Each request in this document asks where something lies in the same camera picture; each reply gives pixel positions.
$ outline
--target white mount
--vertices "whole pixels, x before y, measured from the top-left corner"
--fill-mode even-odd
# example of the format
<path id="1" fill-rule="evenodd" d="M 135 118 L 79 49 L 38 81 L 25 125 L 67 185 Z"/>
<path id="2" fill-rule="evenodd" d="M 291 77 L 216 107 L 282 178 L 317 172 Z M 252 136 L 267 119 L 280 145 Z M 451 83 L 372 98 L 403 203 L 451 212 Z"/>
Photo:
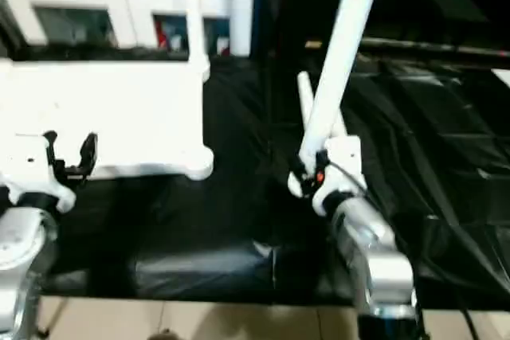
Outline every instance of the white mount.
<path id="1" fill-rule="evenodd" d="M 55 131 L 55 153 L 79 162 L 84 137 L 98 135 L 94 178 L 185 174 L 207 178 L 202 87 L 210 63 L 198 0 L 186 0 L 188 62 L 0 62 L 0 119 L 9 132 Z"/>

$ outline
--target white pole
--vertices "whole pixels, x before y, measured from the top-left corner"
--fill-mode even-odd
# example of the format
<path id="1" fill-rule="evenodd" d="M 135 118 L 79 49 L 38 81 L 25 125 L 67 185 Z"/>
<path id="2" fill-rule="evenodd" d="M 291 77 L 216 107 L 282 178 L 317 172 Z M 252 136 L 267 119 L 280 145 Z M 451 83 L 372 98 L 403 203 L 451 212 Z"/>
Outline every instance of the white pole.
<path id="1" fill-rule="evenodd" d="M 200 0 L 186 0 L 186 23 L 190 50 L 190 65 L 202 74 L 206 81 L 209 78 L 210 63 L 206 53 L 204 38 L 204 21 L 200 10 Z"/>
<path id="2" fill-rule="evenodd" d="M 328 53 L 324 61 L 306 126 L 299 156 L 309 174 L 313 174 L 316 153 L 332 134 L 340 102 L 374 0 L 340 0 Z"/>

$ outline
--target black fabric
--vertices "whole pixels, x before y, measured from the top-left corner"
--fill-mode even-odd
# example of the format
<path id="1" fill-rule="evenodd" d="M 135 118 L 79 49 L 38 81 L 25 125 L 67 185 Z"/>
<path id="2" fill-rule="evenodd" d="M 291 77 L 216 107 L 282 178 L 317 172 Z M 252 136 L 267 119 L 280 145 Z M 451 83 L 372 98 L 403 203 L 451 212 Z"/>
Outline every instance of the black fabric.
<path id="1" fill-rule="evenodd" d="M 37 55 L 72 60 L 69 52 Z M 303 133 L 296 74 L 238 59 L 211 64 L 204 135 L 213 174 L 89 182 L 62 217 L 47 293 L 350 303 L 324 220 L 286 187 Z M 468 307 L 510 308 L 509 104 L 490 72 L 359 62 L 351 76 L 346 124 L 362 140 L 372 199 L 414 254 L 425 307 L 458 307 L 457 290 Z M 7 205 L 5 190 L 0 198 Z"/>

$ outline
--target black cable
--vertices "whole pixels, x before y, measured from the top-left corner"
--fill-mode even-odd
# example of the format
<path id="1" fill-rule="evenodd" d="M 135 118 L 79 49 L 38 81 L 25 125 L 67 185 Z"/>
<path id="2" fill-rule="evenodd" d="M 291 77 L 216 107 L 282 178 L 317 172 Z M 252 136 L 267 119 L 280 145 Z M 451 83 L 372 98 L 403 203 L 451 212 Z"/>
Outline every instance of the black cable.
<path id="1" fill-rule="evenodd" d="M 339 164 L 331 162 L 331 160 L 328 161 L 328 165 L 331 165 L 331 166 L 335 167 L 337 170 L 342 172 L 342 174 L 345 177 L 349 178 L 349 180 L 351 182 L 353 182 L 360 190 L 363 191 L 363 196 L 368 200 L 368 202 L 371 203 L 384 216 L 383 210 L 380 209 L 379 206 L 377 206 L 377 204 L 373 201 L 373 199 L 368 195 L 368 192 L 365 189 L 365 187 L 363 185 L 361 185 L 361 183 L 351 173 L 346 171 Z M 412 257 L 411 252 L 409 251 L 409 245 L 402 238 L 402 235 L 400 235 L 400 232 L 391 224 L 391 220 L 389 219 L 389 217 L 384 217 L 384 218 L 386 219 L 386 222 L 388 222 L 388 225 L 390 225 L 390 227 L 393 229 L 394 234 L 397 237 L 397 240 L 400 243 L 400 245 L 402 247 L 404 247 L 404 253 L 406 254 L 406 256 L 409 259 L 409 261 L 411 262 L 411 265 L 412 265 L 413 269 L 416 269 L 416 267 L 414 266 L 415 265 L 415 262 L 414 262 L 415 260 Z M 471 333 L 471 337 L 473 338 L 473 340 L 480 340 L 480 336 L 478 336 L 477 328 L 475 327 L 475 325 L 473 323 L 473 319 L 471 318 L 471 314 L 469 313 L 468 308 L 467 308 L 467 306 L 465 304 L 465 301 L 462 298 L 461 293 L 458 291 L 457 286 L 453 282 L 451 282 L 449 280 L 448 276 L 445 275 L 445 273 L 432 260 L 430 260 L 427 256 L 423 256 L 422 259 L 423 259 L 424 263 L 433 272 L 435 272 L 441 278 L 441 280 L 444 283 L 448 284 L 452 288 L 453 293 L 455 294 L 455 298 L 457 300 L 458 306 L 459 306 L 459 311 L 464 316 L 464 320 L 466 321 L 466 324 L 467 324 L 467 326 L 469 328 L 469 332 Z M 423 320 L 423 309 L 421 308 L 421 306 L 419 304 L 419 301 L 417 302 L 417 312 L 418 312 L 418 325 L 422 328 L 423 333 L 425 334 L 426 330 L 425 330 L 425 323 L 424 323 L 424 320 Z"/>

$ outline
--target white frame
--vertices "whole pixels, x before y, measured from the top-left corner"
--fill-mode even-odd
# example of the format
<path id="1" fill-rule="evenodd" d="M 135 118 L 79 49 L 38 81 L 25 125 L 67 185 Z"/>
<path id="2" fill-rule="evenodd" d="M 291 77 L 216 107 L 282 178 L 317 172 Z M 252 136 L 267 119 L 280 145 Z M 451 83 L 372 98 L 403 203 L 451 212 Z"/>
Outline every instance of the white frame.
<path id="1" fill-rule="evenodd" d="M 127 0 L 127 3 L 138 44 L 149 48 L 158 46 L 154 14 L 186 15 L 186 0 Z M 253 0 L 200 0 L 203 17 L 229 20 L 230 52 L 235 56 L 249 55 L 252 8 Z"/>
<path id="2" fill-rule="evenodd" d="M 108 12 L 119 48 L 136 45 L 136 35 L 126 0 L 7 0 L 23 36 L 30 44 L 48 44 L 33 6 L 102 9 Z"/>

